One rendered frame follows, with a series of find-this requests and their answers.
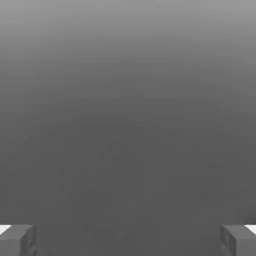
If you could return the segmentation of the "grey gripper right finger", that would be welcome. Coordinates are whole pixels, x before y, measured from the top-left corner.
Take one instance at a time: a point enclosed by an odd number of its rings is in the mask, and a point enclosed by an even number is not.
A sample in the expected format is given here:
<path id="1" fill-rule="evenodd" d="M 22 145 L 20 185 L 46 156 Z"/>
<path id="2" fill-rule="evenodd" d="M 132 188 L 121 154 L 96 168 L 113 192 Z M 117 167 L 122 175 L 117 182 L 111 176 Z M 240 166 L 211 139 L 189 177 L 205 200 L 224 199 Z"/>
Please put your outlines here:
<path id="1" fill-rule="evenodd" d="M 221 225 L 219 239 L 223 256 L 256 256 L 256 224 Z"/>

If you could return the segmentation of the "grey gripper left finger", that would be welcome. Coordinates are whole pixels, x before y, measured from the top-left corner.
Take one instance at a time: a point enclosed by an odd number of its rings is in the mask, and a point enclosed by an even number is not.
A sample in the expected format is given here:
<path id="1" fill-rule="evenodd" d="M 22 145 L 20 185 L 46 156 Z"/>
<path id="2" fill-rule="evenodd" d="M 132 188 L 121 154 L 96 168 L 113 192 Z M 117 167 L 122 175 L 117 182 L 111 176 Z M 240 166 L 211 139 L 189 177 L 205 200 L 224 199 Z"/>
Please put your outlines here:
<path id="1" fill-rule="evenodd" d="M 1 224 L 0 256 L 38 256 L 37 226 Z"/>

